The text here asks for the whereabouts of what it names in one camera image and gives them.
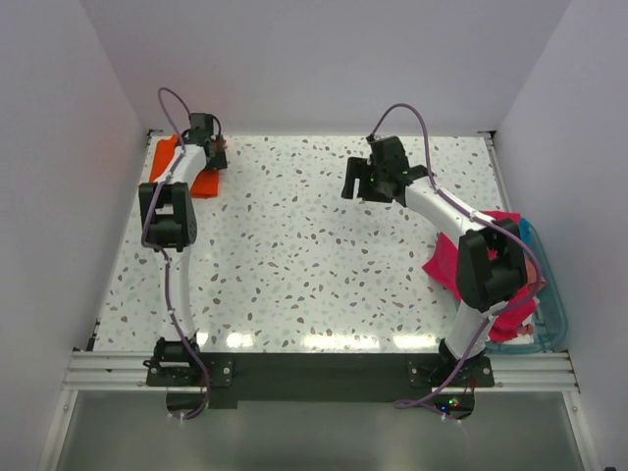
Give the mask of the orange t shirt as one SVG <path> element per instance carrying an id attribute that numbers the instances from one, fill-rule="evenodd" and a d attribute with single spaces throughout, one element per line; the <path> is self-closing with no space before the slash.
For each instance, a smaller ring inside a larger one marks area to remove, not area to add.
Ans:
<path id="1" fill-rule="evenodd" d="M 186 183 L 192 198 L 211 198 L 219 194 L 220 171 L 206 171 L 203 147 L 180 147 L 179 139 L 172 136 L 156 144 L 149 181 L 166 184 Z"/>

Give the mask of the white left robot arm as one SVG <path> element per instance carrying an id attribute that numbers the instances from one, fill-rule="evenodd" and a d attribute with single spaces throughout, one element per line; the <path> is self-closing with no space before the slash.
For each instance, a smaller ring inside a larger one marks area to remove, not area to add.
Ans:
<path id="1" fill-rule="evenodd" d="M 209 113 L 193 113 L 189 126 L 171 140 L 163 170 L 138 187 L 141 243 L 161 263 L 162 330 L 155 348 L 158 364 L 182 385 L 196 383 L 203 373 L 190 308 L 189 263 L 198 235 L 193 187 L 211 180 L 204 196 L 218 194 L 218 172 L 227 168 L 222 126 Z"/>

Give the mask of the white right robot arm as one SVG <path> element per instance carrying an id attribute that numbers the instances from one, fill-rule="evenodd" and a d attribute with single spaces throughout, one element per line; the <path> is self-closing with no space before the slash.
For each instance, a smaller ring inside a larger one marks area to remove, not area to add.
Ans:
<path id="1" fill-rule="evenodd" d="M 518 224 L 489 220 L 438 185 L 427 167 L 409 164 L 397 136 L 366 137 L 367 158 L 347 160 L 341 197 L 391 203 L 414 211 L 457 244 L 455 286 L 460 295 L 449 334 L 441 341 L 440 379 L 460 385 L 472 373 L 470 359 L 485 349 L 499 310 L 527 283 Z"/>

